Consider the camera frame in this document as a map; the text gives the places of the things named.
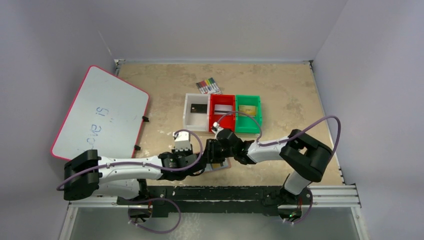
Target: white bin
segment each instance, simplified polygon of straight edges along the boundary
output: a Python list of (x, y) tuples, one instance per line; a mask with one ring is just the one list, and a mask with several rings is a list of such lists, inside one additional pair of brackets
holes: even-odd
[[(208, 132), (210, 101), (210, 94), (186, 93), (184, 113), (182, 115), (182, 127), (191, 131)], [(206, 114), (192, 113), (192, 104), (207, 104)]]

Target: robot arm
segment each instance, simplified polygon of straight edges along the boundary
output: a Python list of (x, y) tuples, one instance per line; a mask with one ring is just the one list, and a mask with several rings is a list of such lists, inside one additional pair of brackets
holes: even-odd
[(172, 152), (146, 158), (99, 157), (96, 150), (88, 150), (65, 164), (65, 179), (81, 171), (86, 173), (64, 184), (64, 199), (74, 201), (91, 195), (143, 199), (148, 197), (146, 179), (181, 181), (203, 170), (206, 164), (222, 163), (226, 158), (234, 157), (243, 165), (285, 160), (294, 172), (286, 179), (280, 195), (282, 199), (294, 200), (311, 182), (321, 181), (331, 159), (331, 149), (307, 134), (285, 143), (277, 143), (300, 132), (297, 129), (288, 137), (259, 144), (254, 140), (242, 141), (230, 129), (218, 128), (215, 130), (215, 139), (206, 141), (204, 152), (196, 164), (193, 163), (199, 154), (193, 153), (188, 132), (180, 132), (175, 137)]
[(332, 150), (324, 143), (304, 133), (294, 140), (279, 143), (299, 133), (299, 129), (290, 135), (276, 140), (242, 141), (230, 129), (215, 125), (215, 148), (225, 153), (223, 157), (234, 157), (239, 163), (257, 164), (263, 161), (285, 160), (294, 172), (288, 176), (281, 191), (282, 194), (299, 195), (311, 182), (320, 182), (332, 156)]

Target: blue writing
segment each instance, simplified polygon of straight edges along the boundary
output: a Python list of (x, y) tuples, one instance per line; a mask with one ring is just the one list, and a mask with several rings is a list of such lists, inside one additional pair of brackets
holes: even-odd
[(103, 117), (109, 114), (109, 110), (103, 107), (96, 108), (96, 111), (97, 112), (95, 114), (102, 115)]
[(87, 138), (87, 143), (91, 145), (91, 149), (93, 149), (93, 148), (94, 148), (94, 142), (95, 142), (95, 141), (96, 141), (96, 140), (95, 140), (93, 137), (89, 137), (89, 138)]
[(91, 132), (93, 133), (91, 136), (98, 136), (98, 132), (100, 132), (102, 130), (102, 127), (101, 126), (97, 126), (97, 125), (95, 125), (95, 124), (92, 124), (91, 125)]

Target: green bin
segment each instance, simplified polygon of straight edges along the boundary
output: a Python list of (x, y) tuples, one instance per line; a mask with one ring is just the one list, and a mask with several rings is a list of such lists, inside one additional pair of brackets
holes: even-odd
[[(236, 95), (235, 96), (235, 110), (239, 110), (239, 105), (256, 106), (256, 116), (254, 118), (262, 126), (262, 110), (261, 110), (261, 98), (259, 96), (252, 95)], [(259, 127), (256, 123), (248, 116), (241, 114), (235, 114), (235, 132), (244, 134), (258, 134)]]

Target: white object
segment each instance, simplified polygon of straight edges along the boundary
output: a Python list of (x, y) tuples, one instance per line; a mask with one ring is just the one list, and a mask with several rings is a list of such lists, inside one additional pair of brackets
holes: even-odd
[(192, 145), (190, 143), (190, 133), (186, 131), (180, 131), (177, 133), (174, 139), (174, 143), (175, 151), (189, 151), (192, 149)]
[[(197, 132), (209, 131), (210, 94), (186, 93), (184, 113), (182, 115), (182, 127)], [(192, 104), (207, 104), (206, 113), (191, 112)]]
[[(282, 137), (275, 140), (270, 141), (261, 141), (261, 144), (268, 144), (273, 142), (278, 142), (283, 139), (287, 139), (287, 137)], [(281, 144), (275, 144), (271, 146), (259, 146), (256, 141), (254, 141), (247, 152), (247, 156), (252, 159), (255, 163), (260, 163), (263, 161), (269, 161), (269, 160), (282, 160), (280, 156), (281, 149), (286, 145), (286, 142)]]
[(98, 186), (92, 196), (120, 196), (124, 199), (133, 199), (139, 195), (140, 183), (137, 179), (110, 181)]
[[(150, 163), (162, 167), (162, 160), (158, 156), (145, 157), (145, 158), (128, 158), (119, 159), (112, 157), (102, 156), (98, 161), (99, 165), (112, 164), (119, 162), (133, 162), (133, 163)], [(125, 164), (110, 167), (103, 167), (98, 170), (101, 173), (98, 185), (104, 183), (118, 181), (118, 180), (131, 180), (131, 179), (152, 179), (158, 180), (163, 174), (158, 168), (151, 166), (143, 166), (140, 164)]]
[(299, 195), (311, 181), (303, 178), (297, 171), (293, 171), (285, 181), (284, 189), (294, 195)]
[(51, 147), (54, 157), (71, 160), (86, 150), (131, 158), (149, 95), (91, 66)]
[(213, 114), (215, 115), (224, 115), (233, 110), (233, 106), (231, 105), (222, 105), (222, 104), (215, 104), (215, 107), (213, 108)]

